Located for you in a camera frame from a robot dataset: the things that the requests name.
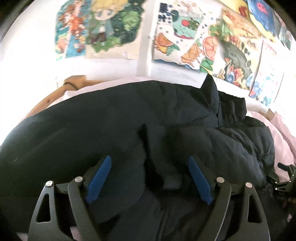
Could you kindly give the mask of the anime character drawing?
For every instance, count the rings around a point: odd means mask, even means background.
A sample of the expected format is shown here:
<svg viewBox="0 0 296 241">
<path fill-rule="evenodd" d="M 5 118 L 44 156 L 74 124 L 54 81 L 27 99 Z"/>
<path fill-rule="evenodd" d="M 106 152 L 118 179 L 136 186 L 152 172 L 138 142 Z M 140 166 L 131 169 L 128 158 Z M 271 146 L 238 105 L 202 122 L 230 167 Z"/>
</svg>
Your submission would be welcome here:
<svg viewBox="0 0 296 241">
<path fill-rule="evenodd" d="M 92 1 L 87 58 L 137 59 L 147 1 Z"/>
</svg>

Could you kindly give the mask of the pink bed sheet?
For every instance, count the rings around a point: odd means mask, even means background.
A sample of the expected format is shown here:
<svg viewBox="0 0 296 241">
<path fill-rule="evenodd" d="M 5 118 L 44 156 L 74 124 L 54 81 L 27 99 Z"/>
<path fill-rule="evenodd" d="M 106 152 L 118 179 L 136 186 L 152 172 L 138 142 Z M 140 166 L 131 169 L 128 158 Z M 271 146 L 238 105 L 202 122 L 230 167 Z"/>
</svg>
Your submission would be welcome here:
<svg viewBox="0 0 296 241">
<path fill-rule="evenodd" d="M 252 183 L 271 240 L 295 240 L 287 181 L 295 137 L 274 114 L 248 111 L 245 100 L 217 90 L 158 81 L 87 87 L 48 109 L 54 147 L 47 176 L 68 182 L 109 155 L 112 167 L 90 211 L 104 240 L 194 240 L 210 206 L 189 172 L 196 157 L 216 177 Z"/>
</svg>

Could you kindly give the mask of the fruit juice drawing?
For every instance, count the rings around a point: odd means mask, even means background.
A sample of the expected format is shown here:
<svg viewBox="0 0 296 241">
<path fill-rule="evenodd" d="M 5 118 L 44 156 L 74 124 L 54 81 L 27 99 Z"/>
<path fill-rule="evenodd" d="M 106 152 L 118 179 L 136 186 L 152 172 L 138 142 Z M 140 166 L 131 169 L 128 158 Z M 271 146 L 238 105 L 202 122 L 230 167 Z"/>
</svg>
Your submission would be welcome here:
<svg viewBox="0 0 296 241">
<path fill-rule="evenodd" d="M 161 1 L 153 61 L 212 74 L 222 8 L 218 1 Z"/>
</svg>

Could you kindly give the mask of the blue yellow jellyfish drawing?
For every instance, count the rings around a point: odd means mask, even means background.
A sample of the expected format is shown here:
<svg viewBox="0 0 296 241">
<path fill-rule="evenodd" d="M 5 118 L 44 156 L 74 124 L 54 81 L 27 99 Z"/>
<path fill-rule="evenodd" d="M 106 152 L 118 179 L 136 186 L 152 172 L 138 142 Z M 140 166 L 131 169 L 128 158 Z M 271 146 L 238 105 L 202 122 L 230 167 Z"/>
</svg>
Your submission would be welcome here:
<svg viewBox="0 0 296 241">
<path fill-rule="evenodd" d="M 251 20 L 255 27 L 267 39 L 273 40 L 276 37 L 273 10 L 265 1 L 221 1 L 230 9 L 241 16 Z"/>
</svg>

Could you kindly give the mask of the black puffer jacket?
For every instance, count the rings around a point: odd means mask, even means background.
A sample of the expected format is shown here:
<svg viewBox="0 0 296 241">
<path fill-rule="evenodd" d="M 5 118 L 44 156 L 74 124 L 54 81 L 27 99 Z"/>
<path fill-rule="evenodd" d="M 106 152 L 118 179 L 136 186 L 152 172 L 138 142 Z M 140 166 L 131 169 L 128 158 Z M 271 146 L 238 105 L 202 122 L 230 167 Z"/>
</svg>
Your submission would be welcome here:
<svg viewBox="0 0 296 241">
<path fill-rule="evenodd" d="M 1 240 L 276 240 L 269 128 L 245 100 L 144 81 L 20 122 L 1 145 Z"/>
</svg>

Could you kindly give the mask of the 2024 dragon drawing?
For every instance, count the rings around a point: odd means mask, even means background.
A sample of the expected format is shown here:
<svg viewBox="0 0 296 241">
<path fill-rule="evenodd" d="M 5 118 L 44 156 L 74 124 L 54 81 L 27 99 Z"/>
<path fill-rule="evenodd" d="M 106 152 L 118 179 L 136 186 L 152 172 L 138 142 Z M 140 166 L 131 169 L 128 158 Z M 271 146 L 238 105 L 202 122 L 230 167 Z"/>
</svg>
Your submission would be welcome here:
<svg viewBox="0 0 296 241">
<path fill-rule="evenodd" d="M 249 97 L 265 106 L 274 103 L 284 75 L 280 50 L 276 43 L 263 40 L 260 63 Z"/>
</svg>

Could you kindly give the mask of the black hill flower drawing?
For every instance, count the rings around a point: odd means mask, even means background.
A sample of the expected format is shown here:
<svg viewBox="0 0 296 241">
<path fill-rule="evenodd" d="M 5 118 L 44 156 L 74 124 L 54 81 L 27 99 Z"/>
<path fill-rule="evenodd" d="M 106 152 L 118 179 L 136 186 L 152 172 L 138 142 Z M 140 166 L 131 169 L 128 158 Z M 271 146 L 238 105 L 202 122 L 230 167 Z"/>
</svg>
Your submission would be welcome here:
<svg viewBox="0 0 296 241">
<path fill-rule="evenodd" d="M 262 34 L 247 18 L 228 8 L 222 8 L 222 19 L 215 27 L 220 53 L 214 76 L 249 91 L 259 65 Z"/>
</svg>

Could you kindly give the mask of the wooden bed frame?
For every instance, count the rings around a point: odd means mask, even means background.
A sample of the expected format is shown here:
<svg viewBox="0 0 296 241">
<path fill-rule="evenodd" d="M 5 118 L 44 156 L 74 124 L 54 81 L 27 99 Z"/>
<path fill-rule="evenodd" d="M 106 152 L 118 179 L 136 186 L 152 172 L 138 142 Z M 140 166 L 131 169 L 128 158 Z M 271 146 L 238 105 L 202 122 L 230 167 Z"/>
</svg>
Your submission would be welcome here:
<svg viewBox="0 0 296 241">
<path fill-rule="evenodd" d="M 63 85 L 53 91 L 51 94 L 46 96 L 42 101 L 40 101 L 25 117 L 29 118 L 44 109 L 48 108 L 53 102 L 62 97 L 67 91 L 77 91 L 87 86 L 96 85 L 102 83 L 102 80 L 87 80 L 86 75 L 73 75 L 66 78 Z"/>
</svg>

